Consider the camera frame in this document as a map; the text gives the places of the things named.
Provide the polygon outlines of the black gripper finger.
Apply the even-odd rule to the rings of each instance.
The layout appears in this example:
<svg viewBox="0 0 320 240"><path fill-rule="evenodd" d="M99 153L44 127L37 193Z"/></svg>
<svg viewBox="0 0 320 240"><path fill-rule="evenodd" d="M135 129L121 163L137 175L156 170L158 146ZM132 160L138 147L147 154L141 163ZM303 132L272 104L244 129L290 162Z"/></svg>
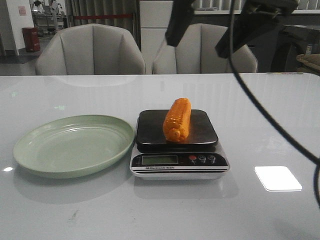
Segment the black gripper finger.
<svg viewBox="0 0 320 240"><path fill-rule="evenodd" d="M167 45L177 47L194 16L194 0L174 0L165 40Z"/></svg>
<svg viewBox="0 0 320 240"><path fill-rule="evenodd" d="M288 16L297 7L296 0L247 0L216 44L218 56L227 59L251 40L273 31L279 24L278 16Z"/></svg>

